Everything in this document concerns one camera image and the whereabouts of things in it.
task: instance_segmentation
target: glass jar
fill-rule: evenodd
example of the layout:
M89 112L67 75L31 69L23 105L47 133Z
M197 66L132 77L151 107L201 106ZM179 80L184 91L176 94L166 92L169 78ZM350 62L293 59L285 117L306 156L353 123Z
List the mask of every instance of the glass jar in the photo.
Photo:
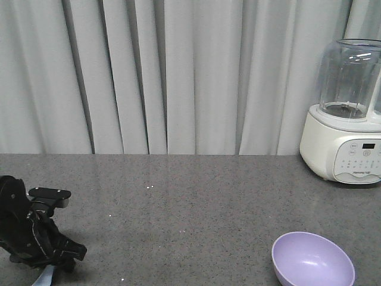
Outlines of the glass jar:
M381 113L381 41L342 39L324 51L318 78L320 110L346 119Z

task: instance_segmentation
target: plastic bowl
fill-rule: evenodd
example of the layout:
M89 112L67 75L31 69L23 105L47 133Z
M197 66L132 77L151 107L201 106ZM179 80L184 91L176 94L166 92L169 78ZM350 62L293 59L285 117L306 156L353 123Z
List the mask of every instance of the plastic bowl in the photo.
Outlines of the plastic bowl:
M276 276L283 286L352 286L351 259L333 242L309 232L279 237L271 251Z

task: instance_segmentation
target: digital display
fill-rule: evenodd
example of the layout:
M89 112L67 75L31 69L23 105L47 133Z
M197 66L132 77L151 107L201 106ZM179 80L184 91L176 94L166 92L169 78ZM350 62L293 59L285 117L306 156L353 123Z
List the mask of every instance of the digital display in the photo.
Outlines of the digital display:
M375 144L365 143L363 149L374 149Z

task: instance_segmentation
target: white curtain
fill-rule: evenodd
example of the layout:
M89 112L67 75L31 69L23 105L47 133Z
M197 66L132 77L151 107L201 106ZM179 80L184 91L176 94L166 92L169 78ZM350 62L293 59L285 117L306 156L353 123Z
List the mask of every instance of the white curtain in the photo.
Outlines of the white curtain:
M298 154L380 0L0 0L0 152Z

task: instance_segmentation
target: speckled granite countertop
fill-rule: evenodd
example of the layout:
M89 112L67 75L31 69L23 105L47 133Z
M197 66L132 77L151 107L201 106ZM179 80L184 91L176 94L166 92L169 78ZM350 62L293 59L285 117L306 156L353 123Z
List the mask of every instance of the speckled granite countertop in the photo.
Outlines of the speckled granite countertop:
M380 285L380 185L325 182L299 156L0 154L0 173L72 192L53 218L88 253L53 285L278 286L271 245L290 231L332 240L355 285ZM0 285L40 272L0 250Z

